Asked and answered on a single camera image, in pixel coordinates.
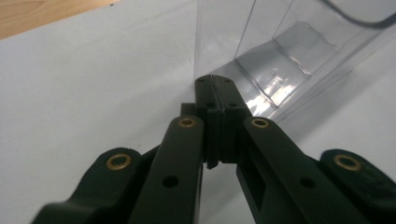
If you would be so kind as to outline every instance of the black plastic part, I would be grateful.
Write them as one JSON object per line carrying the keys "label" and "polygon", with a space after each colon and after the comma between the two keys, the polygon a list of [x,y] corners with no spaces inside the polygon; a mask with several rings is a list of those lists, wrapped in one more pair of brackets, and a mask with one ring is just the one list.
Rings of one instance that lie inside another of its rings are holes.
{"label": "black plastic part", "polygon": [[[107,160],[117,154],[129,155],[131,163],[120,170],[108,169]],[[46,205],[33,223],[126,223],[144,180],[145,172],[138,172],[141,165],[142,158],[134,150],[109,150],[85,173],[70,199]]]}
{"label": "black plastic part", "polygon": [[[238,176],[256,223],[368,223],[274,122],[248,118],[245,127],[252,141],[247,155],[257,170],[240,161]],[[251,187],[257,178],[265,186],[261,191]],[[255,195],[263,195],[262,204]]]}
{"label": "black plastic part", "polygon": [[181,104],[180,115],[195,116],[195,114],[196,114],[195,104],[192,104],[192,103]]}
{"label": "black plastic part", "polygon": [[219,161],[236,163],[237,133],[243,120],[251,117],[232,80],[207,75],[195,80],[196,115],[205,122],[205,161],[208,169]]}
{"label": "black plastic part", "polygon": [[319,167],[372,223],[396,223],[396,184],[363,157],[325,151]]}
{"label": "black plastic part", "polygon": [[197,117],[171,122],[128,223],[198,222],[203,136]]}

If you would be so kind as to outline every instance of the transparent plastic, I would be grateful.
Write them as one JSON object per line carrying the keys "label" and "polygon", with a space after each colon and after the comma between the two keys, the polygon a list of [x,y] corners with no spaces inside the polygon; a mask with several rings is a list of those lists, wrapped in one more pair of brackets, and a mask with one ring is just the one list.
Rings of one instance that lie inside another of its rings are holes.
{"label": "transparent plastic", "polygon": [[280,120],[394,38],[394,0],[200,0],[194,77],[232,78]]}

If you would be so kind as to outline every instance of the mounting hole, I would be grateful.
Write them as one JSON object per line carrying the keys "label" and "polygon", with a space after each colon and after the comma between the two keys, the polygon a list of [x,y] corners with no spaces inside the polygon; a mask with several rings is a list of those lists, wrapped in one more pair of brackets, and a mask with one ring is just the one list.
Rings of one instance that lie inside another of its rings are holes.
{"label": "mounting hole", "polygon": [[254,119],[251,123],[257,128],[266,128],[269,125],[265,119]]}
{"label": "mounting hole", "polygon": [[300,179],[300,183],[304,186],[304,187],[306,187],[306,188],[308,188],[308,189],[313,189],[314,187],[315,187],[315,181],[313,181],[311,178],[308,178],[308,177],[303,177],[303,178],[301,178]]}
{"label": "mounting hole", "polygon": [[193,119],[181,119],[178,121],[178,125],[184,128],[190,128],[195,125],[195,120]]}
{"label": "mounting hole", "polygon": [[336,155],[334,162],[349,171],[359,171],[361,169],[361,163],[348,155]]}
{"label": "mounting hole", "polygon": [[169,175],[163,179],[163,185],[169,189],[174,188],[178,185],[178,179],[173,175]]}
{"label": "mounting hole", "polygon": [[207,106],[207,107],[214,107],[214,106],[215,106],[215,103],[207,103],[206,106]]}
{"label": "mounting hole", "polygon": [[106,167],[109,170],[122,170],[131,164],[131,157],[128,154],[120,153],[108,158]]}

